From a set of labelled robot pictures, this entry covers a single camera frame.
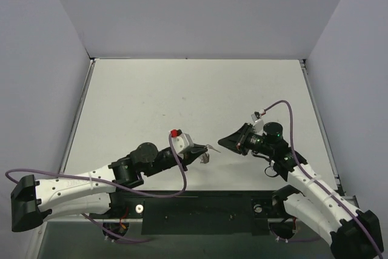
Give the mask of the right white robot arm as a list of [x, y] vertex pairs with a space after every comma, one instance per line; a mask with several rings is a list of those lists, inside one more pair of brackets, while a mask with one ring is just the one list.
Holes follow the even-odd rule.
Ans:
[[266, 123], [258, 134], [254, 125], [245, 123], [218, 144], [239, 155], [268, 157], [270, 168], [287, 183], [273, 193], [272, 212], [302, 221], [329, 245], [335, 258], [382, 258], [378, 217], [333, 190], [284, 140], [281, 124]]

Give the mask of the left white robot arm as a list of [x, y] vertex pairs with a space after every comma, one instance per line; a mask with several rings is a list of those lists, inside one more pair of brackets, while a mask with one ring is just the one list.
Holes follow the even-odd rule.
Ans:
[[24, 232], [40, 226], [59, 203], [97, 193], [129, 190], [150, 177], [174, 166], [182, 172], [187, 165], [207, 153], [208, 146], [179, 144], [158, 150], [152, 143], [142, 143], [127, 156], [81, 175], [61, 175], [37, 180], [35, 171], [22, 177], [11, 193], [12, 231]]

